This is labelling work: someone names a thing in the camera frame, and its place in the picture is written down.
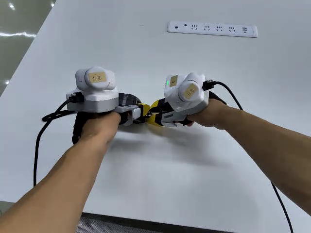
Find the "cable connector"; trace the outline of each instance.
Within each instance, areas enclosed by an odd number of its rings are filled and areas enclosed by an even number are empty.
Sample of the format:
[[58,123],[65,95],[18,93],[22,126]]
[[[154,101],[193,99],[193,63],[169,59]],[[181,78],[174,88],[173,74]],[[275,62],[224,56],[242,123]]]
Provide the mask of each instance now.
[[81,103],[84,102],[84,95],[81,92],[75,92],[69,96],[68,100],[71,103]]
[[212,89],[212,88],[214,88],[214,85],[216,84],[216,81],[214,81],[214,80],[206,80],[204,83],[203,83],[203,86],[202,86],[202,88],[203,88],[203,90],[204,91],[207,91],[207,90],[210,90],[210,89]]

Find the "socket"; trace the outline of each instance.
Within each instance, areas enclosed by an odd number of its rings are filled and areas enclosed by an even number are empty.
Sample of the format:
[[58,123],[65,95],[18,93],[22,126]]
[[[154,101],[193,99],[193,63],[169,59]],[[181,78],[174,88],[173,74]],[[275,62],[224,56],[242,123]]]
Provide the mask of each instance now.
[[196,23],[186,21],[170,21],[167,31],[170,33],[189,33],[204,35],[225,35],[239,37],[258,37],[256,26],[234,25],[224,23]]

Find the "black cable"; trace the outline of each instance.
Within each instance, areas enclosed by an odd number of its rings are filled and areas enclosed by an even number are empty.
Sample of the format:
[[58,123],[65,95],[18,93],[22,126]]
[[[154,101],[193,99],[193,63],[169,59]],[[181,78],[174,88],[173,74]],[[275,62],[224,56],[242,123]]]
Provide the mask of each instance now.
[[[232,98],[234,99],[234,101],[236,102],[236,104],[238,105],[239,109],[240,109],[240,110],[243,110],[243,108],[242,108],[242,106],[240,105],[239,101],[237,100],[237,98],[235,97],[235,95],[233,94],[233,92],[230,90],[230,88],[229,88],[226,84],[224,84],[224,83],[222,83],[222,82],[218,82],[218,81],[208,81],[208,82],[206,83],[205,88],[206,88],[206,90],[209,90],[209,89],[213,88],[213,86],[216,85],[216,84],[219,84],[219,85],[223,86],[225,89],[227,89],[227,91],[230,93],[230,95],[232,96]],[[281,206],[282,206],[282,209],[283,209],[283,212],[284,212],[284,214],[285,214],[285,217],[286,217],[288,226],[290,227],[290,231],[291,231],[291,233],[294,233],[293,227],[292,227],[292,223],[291,223],[290,217],[289,217],[288,214],[287,214],[287,211],[286,211],[286,208],[285,208],[285,206],[284,206],[284,203],[283,203],[283,201],[282,201],[282,199],[281,199],[281,197],[280,197],[280,195],[279,195],[279,193],[278,193],[278,191],[277,191],[275,185],[274,185],[272,182],[271,182],[271,185],[272,185],[272,188],[273,188],[274,192],[276,193],[276,197],[277,197],[278,201],[280,202],[280,204],[281,204]]]
[[238,99],[235,97],[235,95],[233,94],[233,92],[230,90],[230,88],[229,88],[226,84],[224,84],[224,83],[222,83],[222,82],[219,82],[219,81],[215,81],[214,84],[221,85],[221,86],[223,86],[225,89],[227,89],[227,91],[230,93],[230,95],[232,96],[232,98],[234,99],[234,101],[236,102],[236,104],[238,105],[238,107],[239,107],[241,110],[243,110],[243,108],[242,108],[242,106],[240,105]]
[[[68,103],[72,102],[72,100],[66,100],[65,102],[63,102],[58,109],[54,112],[54,115],[57,115],[63,107],[65,107]],[[46,130],[46,128],[49,126],[49,124],[52,122],[53,119],[49,119],[45,125],[42,127],[42,129],[40,130],[38,136],[37,136],[37,140],[35,142],[35,161],[34,161],[34,187],[37,184],[37,165],[38,165],[38,154],[39,154],[39,144],[40,144],[40,138],[42,136],[42,134],[44,133],[44,131]]]
[[69,110],[62,110],[60,112],[58,112],[57,114],[56,113],[51,113],[51,114],[48,114],[46,116],[44,116],[42,118],[42,121],[43,122],[47,122],[48,120],[55,120],[55,119],[58,119],[60,117],[65,117],[67,115],[71,115],[71,114],[75,114],[76,112],[73,112],[73,111],[69,111]]
[[280,204],[281,204],[281,206],[282,206],[282,209],[283,209],[283,212],[284,212],[284,214],[285,214],[286,220],[287,220],[287,222],[288,222],[288,226],[290,227],[291,233],[294,233],[293,227],[292,227],[292,223],[291,223],[291,220],[290,220],[290,217],[289,217],[288,214],[287,214],[287,211],[286,211],[286,208],[285,208],[285,206],[284,206],[284,204],[283,204],[283,201],[282,201],[282,199],[281,199],[281,197],[280,197],[280,195],[279,195],[279,193],[278,193],[278,191],[277,191],[275,185],[274,185],[272,182],[271,182],[271,185],[272,185],[272,188],[273,188],[274,192],[276,193],[276,196],[277,196],[278,201],[280,202]]

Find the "forearm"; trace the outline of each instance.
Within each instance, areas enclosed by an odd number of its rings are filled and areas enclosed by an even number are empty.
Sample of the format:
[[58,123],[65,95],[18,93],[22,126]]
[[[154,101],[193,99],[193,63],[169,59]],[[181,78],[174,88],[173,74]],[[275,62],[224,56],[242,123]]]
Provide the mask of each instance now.
[[0,220],[1,232],[74,232],[107,143],[80,140]]
[[227,108],[225,129],[269,179],[311,214],[311,138],[254,115]]

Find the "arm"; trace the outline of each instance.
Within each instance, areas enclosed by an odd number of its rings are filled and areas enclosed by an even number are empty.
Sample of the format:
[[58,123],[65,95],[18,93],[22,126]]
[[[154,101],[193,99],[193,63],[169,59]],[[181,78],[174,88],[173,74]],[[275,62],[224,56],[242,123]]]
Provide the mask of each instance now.
[[267,177],[311,215],[311,137],[210,100],[189,120],[226,130]]
[[120,116],[89,120],[79,142],[48,175],[0,218],[0,232],[75,232]]

